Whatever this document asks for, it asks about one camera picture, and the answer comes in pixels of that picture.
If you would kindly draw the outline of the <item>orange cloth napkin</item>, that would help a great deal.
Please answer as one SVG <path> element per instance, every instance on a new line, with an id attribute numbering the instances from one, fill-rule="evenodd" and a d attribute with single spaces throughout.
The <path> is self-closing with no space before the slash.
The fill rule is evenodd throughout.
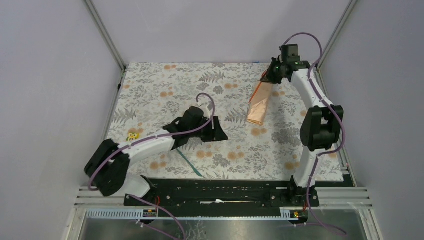
<path id="1" fill-rule="evenodd" d="M 273 90 L 273 84 L 262 82 L 256 95 L 249 103 L 247 112 L 247 122 L 255 125 L 262 126 L 267 113 L 269 100 Z"/>

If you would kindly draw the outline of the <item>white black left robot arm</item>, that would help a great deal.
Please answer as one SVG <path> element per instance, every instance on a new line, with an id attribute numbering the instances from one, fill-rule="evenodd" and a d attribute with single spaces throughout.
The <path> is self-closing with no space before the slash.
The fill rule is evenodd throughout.
<path id="1" fill-rule="evenodd" d="M 104 140 L 84 168 L 89 186 L 104 197 L 133 195 L 144 206 L 155 200 L 153 185 L 146 177 L 134 176 L 129 168 L 151 156 L 176 150 L 198 138 L 204 143 L 228 140 L 218 116 L 191 106 L 181 117 L 145 138 L 117 143 Z"/>

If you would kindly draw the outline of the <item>teal plastic knife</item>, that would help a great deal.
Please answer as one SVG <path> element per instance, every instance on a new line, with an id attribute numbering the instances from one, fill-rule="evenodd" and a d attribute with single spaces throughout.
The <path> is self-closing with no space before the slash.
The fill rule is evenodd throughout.
<path id="1" fill-rule="evenodd" d="M 193 172 L 198 176 L 198 177 L 203 177 L 203 175 L 195 168 L 195 166 L 188 160 L 188 158 L 177 148 L 176 149 L 177 153 L 185 160 L 185 162 L 191 167 L 191 169 L 193 170 Z"/>

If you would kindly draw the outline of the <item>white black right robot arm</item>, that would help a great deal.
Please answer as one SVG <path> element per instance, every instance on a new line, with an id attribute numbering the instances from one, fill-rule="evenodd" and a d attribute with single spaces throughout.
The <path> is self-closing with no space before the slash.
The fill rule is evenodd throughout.
<path id="1" fill-rule="evenodd" d="M 271 59 L 260 81 L 281 84 L 283 79 L 287 79 L 298 91 L 307 109 L 299 132 L 303 145 L 300 166 L 290 178 L 286 190 L 287 201 L 293 206 L 299 206 L 309 199 L 313 192 L 317 158 L 330 150 L 340 139 L 344 110 L 342 106 L 334 105 L 327 98 L 313 74 L 310 63 L 301 60 L 297 44 L 285 44 L 279 49 L 280 56 Z"/>

